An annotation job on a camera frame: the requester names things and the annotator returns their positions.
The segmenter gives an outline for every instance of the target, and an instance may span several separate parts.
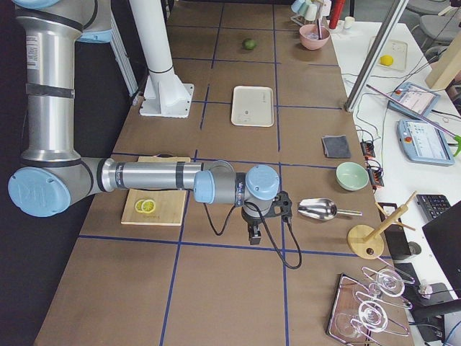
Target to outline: keyboard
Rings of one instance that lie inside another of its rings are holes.
[[[443,195],[416,195],[416,198],[428,221],[435,219],[451,207],[448,199]]]

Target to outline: screen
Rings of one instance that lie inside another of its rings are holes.
[[[418,157],[448,159],[440,134],[434,126],[420,122],[407,124]]]
[[[461,201],[423,226],[423,232],[450,285],[461,288]]]
[[[418,88],[415,85],[411,85],[404,91],[403,96],[400,99],[400,103],[422,115],[428,109],[435,97],[435,94]]]

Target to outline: table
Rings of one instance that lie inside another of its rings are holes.
[[[379,28],[380,23],[356,22],[350,30],[332,34],[336,56],[348,94],[365,60],[370,40],[376,36]],[[427,61],[408,28],[404,24],[398,24],[390,39],[408,44],[406,69],[405,71],[396,71],[376,66],[369,84],[383,92],[393,91],[404,80],[404,77],[418,66],[423,68],[411,76],[408,81],[427,88],[425,78],[430,73],[431,67],[426,65]],[[441,99],[437,102],[435,109],[457,114],[446,92],[440,91],[439,94],[441,94]],[[376,138],[378,135],[384,134],[383,140],[375,141],[377,160],[384,166],[385,170],[385,187],[376,191],[376,201],[400,205],[408,199],[413,191],[418,191],[421,194],[443,194],[447,196],[452,205],[457,203],[461,200],[460,157],[457,156],[455,165],[450,167],[415,164],[407,160],[399,147],[396,131],[396,123],[404,117],[392,110],[386,110],[387,103],[388,101],[384,97],[366,94],[354,110],[354,121],[357,125],[370,131]],[[441,125],[455,133],[461,133],[461,121],[453,117],[446,116],[443,118],[431,114],[430,119],[440,122]],[[409,211],[402,216],[402,222],[416,228],[416,231],[406,229],[405,233],[409,241],[416,242],[422,248],[422,253],[410,260],[421,282],[423,284],[444,283],[448,289],[451,289],[451,285],[445,278],[424,238],[421,227],[426,223],[426,220],[416,201],[411,203]]]
[[[141,117],[132,107],[112,158],[174,154],[195,161],[225,159],[237,171],[268,164],[294,204],[326,197],[361,210],[360,223],[380,221],[371,189],[347,192],[335,180],[344,159],[327,159],[321,137],[345,135],[351,161],[363,164],[331,42],[306,51],[289,6],[178,2],[168,23],[174,68],[195,93],[189,117]],[[252,36],[259,49],[241,49]],[[274,90],[276,124],[242,128],[230,122],[237,85]],[[303,266],[287,270],[263,234],[250,247],[238,213],[224,235],[210,229],[189,195],[182,226],[121,225],[127,191],[97,195],[73,249],[36,345],[337,345],[325,328],[339,274],[363,279],[378,261],[353,255],[346,243],[355,218],[329,222],[294,213]],[[220,223],[229,205],[212,205]],[[286,259],[295,245],[280,220],[268,224]],[[402,309],[392,317],[406,323]],[[386,345],[410,337],[381,333]]]

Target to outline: lime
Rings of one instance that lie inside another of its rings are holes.
[[[141,209],[141,206],[145,200],[139,200],[138,202],[135,203],[135,210],[138,213],[144,213],[143,210]]]
[[[246,38],[245,40],[243,40],[242,46],[246,50],[253,50],[254,48],[256,48],[257,44],[256,41],[252,38]]]
[[[384,66],[390,66],[394,63],[394,58],[386,54],[380,58],[380,63]]]
[[[143,213],[150,214],[156,209],[156,203],[153,200],[144,200],[141,203]]]

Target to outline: tablet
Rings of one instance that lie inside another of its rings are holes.
[[[423,117],[427,117],[429,115],[440,98],[440,95],[436,94],[432,90],[425,89],[422,86],[417,86],[408,81],[406,83],[402,83],[390,96]],[[415,119],[410,112],[395,102],[389,101],[388,107],[392,110],[403,113],[407,117]]]
[[[443,133],[423,120],[400,120],[398,139],[406,156],[414,162],[451,166],[455,159]]]

